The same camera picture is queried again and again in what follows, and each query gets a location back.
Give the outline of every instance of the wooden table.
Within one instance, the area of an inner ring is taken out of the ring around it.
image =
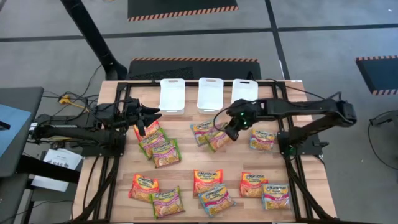
[[[303,90],[302,82],[285,81],[287,86]],[[116,96],[117,82],[103,82],[99,94],[98,103],[112,103]],[[152,206],[149,203],[130,199],[127,195],[131,188],[134,174],[142,174],[152,178],[158,178],[160,189],[169,190],[179,185],[182,191],[182,200],[186,212],[160,219],[160,222],[276,222],[294,221],[293,210],[268,210],[262,209],[261,199],[240,198],[239,183],[241,172],[249,171],[255,174],[264,174],[270,183],[287,184],[287,172],[285,162],[279,154],[279,145],[274,145],[274,153],[260,153],[249,148],[250,131],[239,132],[239,139],[216,153],[209,151],[207,146],[198,147],[190,124],[199,124],[212,119],[211,115],[199,114],[197,103],[197,87],[186,87],[185,93],[185,114],[181,116],[163,116],[159,119],[168,137],[177,138],[182,154],[182,162],[155,169],[154,163],[148,161],[140,152],[136,135],[132,128],[127,132],[127,143],[124,155],[120,158],[119,170],[116,182],[116,190],[113,201],[111,222],[154,222]],[[306,101],[305,94],[301,91],[287,89],[290,101]],[[160,98],[159,87],[132,87],[131,96],[140,99],[145,106],[158,107]],[[272,98],[271,88],[259,86],[259,98]],[[224,107],[231,103],[231,87],[224,88]],[[221,121],[229,121],[227,115],[220,116]],[[303,126],[311,122],[311,116],[294,116],[295,126]],[[276,121],[260,122],[254,128],[278,132],[279,127]],[[100,179],[102,158],[96,164],[90,185],[86,204],[97,191]],[[328,180],[323,164],[314,156],[302,156],[303,169],[307,179],[309,191],[318,203],[330,215],[335,216],[335,208],[331,197]],[[86,189],[88,176],[94,158],[87,158],[83,163],[80,181],[78,184],[73,213],[75,216],[82,211],[83,196]],[[236,206],[214,218],[208,218],[199,199],[193,198],[193,169],[224,171],[224,183],[229,193],[236,201]],[[305,216],[302,195],[297,189],[302,217]],[[105,192],[100,218],[104,217],[107,192]]]

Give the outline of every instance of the metal pole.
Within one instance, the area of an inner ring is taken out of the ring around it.
[[[61,0],[61,2],[101,62],[106,73],[106,79],[125,80],[127,69],[113,57],[112,52],[106,45],[105,40],[81,0]]]

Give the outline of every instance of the paper document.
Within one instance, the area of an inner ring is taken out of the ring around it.
[[[44,162],[48,162],[57,166],[62,166],[68,169],[75,170],[82,156],[66,149],[53,150],[49,149],[44,157]],[[58,190],[65,192],[68,187],[68,182],[54,180],[47,177],[35,176],[32,185],[36,187],[43,187],[46,189]]]

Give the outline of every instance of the hazard stripe tape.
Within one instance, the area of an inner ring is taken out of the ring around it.
[[[184,62],[259,62],[254,58],[133,58],[132,61],[184,61]]]
[[[365,60],[382,60],[382,59],[397,59],[396,55],[387,55],[387,56],[373,56],[373,57],[358,57],[356,58],[356,62],[365,61]],[[373,90],[373,95],[381,96],[381,95],[396,95],[398,94],[398,90]]]
[[[358,57],[356,58],[356,61],[362,61],[362,60],[380,60],[380,59],[395,59],[398,58],[396,55],[388,55],[388,56],[374,56],[374,57]]]
[[[381,96],[381,95],[396,95],[398,94],[398,90],[373,90],[373,95]]]
[[[215,13],[215,12],[228,12],[228,11],[237,11],[239,9],[238,6],[227,6],[227,7],[217,7],[212,9],[199,9],[199,10],[189,10],[189,11],[182,11],[182,12],[168,12],[168,13],[161,13],[155,15],[146,15],[146,16],[133,16],[129,18],[130,22],[136,21],[144,21],[144,20],[151,20],[151,19],[165,19],[171,17],[180,17],[180,16],[194,16],[200,14],[208,14],[208,13]]]

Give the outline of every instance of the ramen noodle packet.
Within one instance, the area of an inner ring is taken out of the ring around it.
[[[193,170],[193,195],[211,190],[223,183],[223,170],[216,172]]]
[[[290,208],[287,184],[263,184],[262,204],[264,209]]]
[[[202,146],[207,143],[206,136],[211,137],[212,135],[218,132],[217,129],[214,128],[213,120],[205,121],[202,124],[191,124],[191,130],[195,137],[195,140],[198,143],[198,146]],[[218,129],[225,127],[227,123],[216,124]]]
[[[216,152],[219,148],[232,142],[232,139],[224,131],[219,131],[212,137],[209,137],[209,136],[205,136],[205,137],[206,137],[207,143],[209,145],[209,148],[213,152]]]
[[[148,159],[152,158],[152,148],[167,142],[167,136],[163,129],[160,128],[154,134],[144,138],[140,143],[139,147]]]
[[[154,193],[150,196],[150,199],[155,219],[184,212],[179,186],[168,192]]]
[[[212,190],[198,196],[209,217],[214,217],[217,213],[236,205],[236,202],[229,195],[225,184],[219,184]]]
[[[157,130],[159,130],[160,129],[159,122],[154,121],[152,124],[148,126],[148,128],[144,127],[144,129],[145,129],[145,136],[140,136],[137,126],[134,125],[134,132],[137,136],[138,142],[141,142],[144,138],[154,134]]]
[[[129,191],[129,198],[141,200],[150,203],[150,195],[159,192],[159,183],[157,179],[144,177],[136,174],[132,180],[132,187]]]
[[[264,175],[255,175],[250,172],[242,172],[240,194],[242,197],[261,198],[262,185],[267,184],[268,180]]]
[[[250,148],[259,151],[271,152],[274,147],[275,134],[267,133],[265,131],[256,131],[253,129],[250,137]]]
[[[152,148],[152,157],[154,158],[155,168],[180,162],[181,153],[177,140],[173,139]]]

